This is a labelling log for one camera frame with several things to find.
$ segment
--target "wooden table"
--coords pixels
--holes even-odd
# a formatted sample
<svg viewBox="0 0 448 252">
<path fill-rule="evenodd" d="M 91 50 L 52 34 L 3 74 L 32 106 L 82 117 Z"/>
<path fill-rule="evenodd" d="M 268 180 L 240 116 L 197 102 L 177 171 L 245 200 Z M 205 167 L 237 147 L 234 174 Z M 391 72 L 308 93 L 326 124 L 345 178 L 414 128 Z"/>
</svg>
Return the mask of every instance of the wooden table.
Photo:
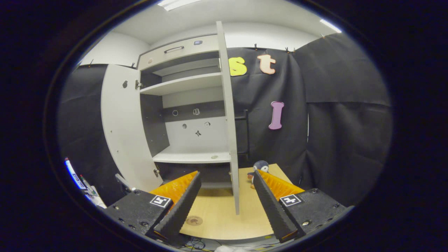
<svg viewBox="0 0 448 252">
<path fill-rule="evenodd" d="M 271 235 L 271 225 L 247 173 L 253 167 L 241 168 L 240 214 L 235 214 L 231 189 L 200 189 L 188 216 L 202 218 L 202 224 L 192 226 L 184 223 L 181 233 L 206 239 L 234 240 Z M 291 182 L 277 164 L 269 165 L 269 173 Z"/>
</svg>

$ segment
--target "drawer handle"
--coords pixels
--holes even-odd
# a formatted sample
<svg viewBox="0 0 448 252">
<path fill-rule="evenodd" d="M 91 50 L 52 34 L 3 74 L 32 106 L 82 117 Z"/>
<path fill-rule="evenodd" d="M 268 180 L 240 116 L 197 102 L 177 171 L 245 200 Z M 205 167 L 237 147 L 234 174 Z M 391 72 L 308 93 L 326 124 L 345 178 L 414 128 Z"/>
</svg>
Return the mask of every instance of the drawer handle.
<svg viewBox="0 0 448 252">
<path fill-rule="evenodd" d="M 178 46 L 178 47 L 174 47 L 174 48 L 168 49 L 168 50 L 166 50 L 164 53 L 167 53 L 168 51 L 171 51 L 171 50 L 173 50 L 173 49 L 177 49 L 177 48 L 184 49 L 184 46 L 181 45 L 181 46 Z"/>
</svg>

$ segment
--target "ceiling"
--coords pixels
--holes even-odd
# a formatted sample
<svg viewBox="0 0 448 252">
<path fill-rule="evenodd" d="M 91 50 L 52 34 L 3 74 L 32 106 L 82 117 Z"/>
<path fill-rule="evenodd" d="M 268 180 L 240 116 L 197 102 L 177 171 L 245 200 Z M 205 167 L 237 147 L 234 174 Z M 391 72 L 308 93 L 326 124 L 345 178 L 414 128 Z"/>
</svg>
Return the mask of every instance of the ceiling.
<svg viewBox="0 0 448 252">
<path fill-rule="evenodd" d="M 315 14 L 285 0 L 203 0 L 166 11 L 153 5 L 113 31 L 153 44 L 181 31 L 216 21 L 256 22 L 284 26 L 315 36 L 334 33 Z"/>
</svg>

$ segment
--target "foam letter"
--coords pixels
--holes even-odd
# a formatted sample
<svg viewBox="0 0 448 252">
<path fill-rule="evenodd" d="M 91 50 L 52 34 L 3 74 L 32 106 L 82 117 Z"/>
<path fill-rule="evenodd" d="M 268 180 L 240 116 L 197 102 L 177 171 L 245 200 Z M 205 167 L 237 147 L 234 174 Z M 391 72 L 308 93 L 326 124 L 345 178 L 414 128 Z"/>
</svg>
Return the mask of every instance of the foam letter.
<svg viewBox="0 0 448 252">
<path fill-rule="evenodd" d="M 244 59 L 241 57 L 230 58 L 228 65 L 230 67 L 230 76 L 243 75 L 247 72 L 247 67 L 244 65 Z"/>
<path fill-rule="evenodd" d="M 271 103 L 271 106 L 272 106 L 272 121 L 271 124 L 269 125 L 269 129 L 278 130 L 281 128 L 280 123 L 281 110 L 284 107 L 284 103 L 279 101 L 273 101 Z"/>
<path fill-rule="evenodd" d="M 271 68 L 271 63 L 275 64 L 275 60 L 271 59 L 271 55 L 264 54 L 257 57 L 260 59 L 260 69 L 265 74 L 273 74 L 276 72 L 275 69 Z"/>
</svg>

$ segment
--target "black fabric backdrop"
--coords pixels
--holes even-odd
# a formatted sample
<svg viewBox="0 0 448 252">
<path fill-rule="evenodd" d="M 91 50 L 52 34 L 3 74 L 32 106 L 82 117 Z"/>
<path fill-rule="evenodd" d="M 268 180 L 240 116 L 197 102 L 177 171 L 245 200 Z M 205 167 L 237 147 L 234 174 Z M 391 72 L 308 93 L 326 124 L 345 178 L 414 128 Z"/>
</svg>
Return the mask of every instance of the black fabric backdrop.
<svg viewBox="0 0 448 252">
<path fill-rule="evenodd" d="M 347 35 L 315 40 L 294 53 L 310 118 L 307 162 L 314 185 L 357 204 L 380 175 L 392 137 L 392 111 L 379 71 Z"/>
<path fill-rule="evenodd" d="M 269 54 L 274 74 L 260 70 L 258 55 Z M 242 57 L 247 73 L 232 76 L 238 151 L 250 158 L 277 163 L 304 189 L 318 187 L 344 205 L 358 203 L 381 173 L 392 132 L 386 85 L 373 63 L 344 34 L 317 39 L 296 52 L 229 48 Z M 119 173 L 104 137 L 101 85 L 107 65 L 79 67 L 69 78 L 59 109 L 59 140 L 75 170 L 95 185 L 109 205 L 123 196 L 114 175 Z M 284 103 L 282 128 L 270 130 L 271 102 Z M 307 129 L 309 116 L 309 133 Z"/>
<path fill-rule="evenodd" d="M 262 54 L 276 60 L 274 74 L 261 72 Z M 240 167 L 277 163 L 294 184 L 357 204 L 381 173 L 392 136 L 386 85 L 363 50 L 337 33 L 296 52 L 230 48 L 228 56 L 244 58 L 248 69 L 231 78 L 235 114 L 249 111 L 250 160 Z M 279 130 L 268 129 L 273 101 L 285 104 Z M 246 129 L 236 126 L 243 150 Z"/>
<path fill-rule="evenodd" d="M 240 162 L 239 167 L 251 167 L 258 160 L 277 163 L 288 178 L 301 186 L 312 186 L 310 172 L 303 165 L 306 150 L 307 114 L 305 89 L 297 61 L 291 53 L 275 49 L 229 48 L 229 58 L 242 57 L 247 73 L 232 76 L 232 93 L 235 116 L 244 109 L 249 113 L 250 160 Z M 258 55 L 269 54 L 276 63 L 271 64 L 274 74 L 260 69 Z M 282 128 L 270 130 L 272 120 L 271 102 L 284 103 L 281 116 Z M 246 127 L 237 123 L 237 143 L 245 149 Z"/>
<path fill-rule="evenodd" d="M 58 109 L 58 140 L 75 172 L 94 185 L 106 205 L 124 196 L 101 121 L 101 87 L 107 65 L 77 68 L 68 78 Z"/>
</svg>

